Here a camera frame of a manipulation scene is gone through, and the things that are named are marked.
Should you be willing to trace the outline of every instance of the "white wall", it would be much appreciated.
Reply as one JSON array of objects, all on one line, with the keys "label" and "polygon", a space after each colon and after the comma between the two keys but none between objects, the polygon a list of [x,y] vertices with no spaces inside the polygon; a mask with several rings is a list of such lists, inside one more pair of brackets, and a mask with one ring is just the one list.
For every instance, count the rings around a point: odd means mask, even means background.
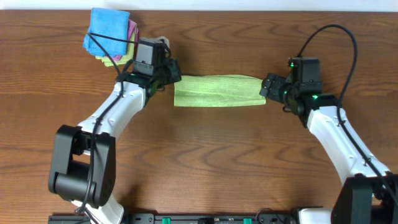
[{"label": "white wall", "polygon": [[398,12],[398,0],[0,0],[0,9]]}]

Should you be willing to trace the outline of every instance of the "green cloth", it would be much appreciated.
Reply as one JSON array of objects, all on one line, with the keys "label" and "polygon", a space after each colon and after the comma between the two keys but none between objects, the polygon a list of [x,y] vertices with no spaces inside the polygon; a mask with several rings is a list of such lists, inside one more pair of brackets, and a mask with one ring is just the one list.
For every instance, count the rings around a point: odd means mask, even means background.
[{"label": "green cloth", "polygon": [[264,105],[261,79],[245,75],[182,76],[174,83],[174,106],[227,107]]},{"label": "green cloth", "polygon": [[[135,29],[134,33],[132,33],[130,40],[135,41],[136,35],[137,35],[137,29]],[[135,44],[128,43],[126,54],[123,55],[120,60],[115,61],[116,65],[124,65],[125,63],[127,63],[128,60],[132,59],[132,56],[134,55],[134,47]],[[105,57],[95,56],[95,59],[102,60],[102,62],[104,62],[105,66],[107,67],[113,66],[111,60],[107,56]]]}]

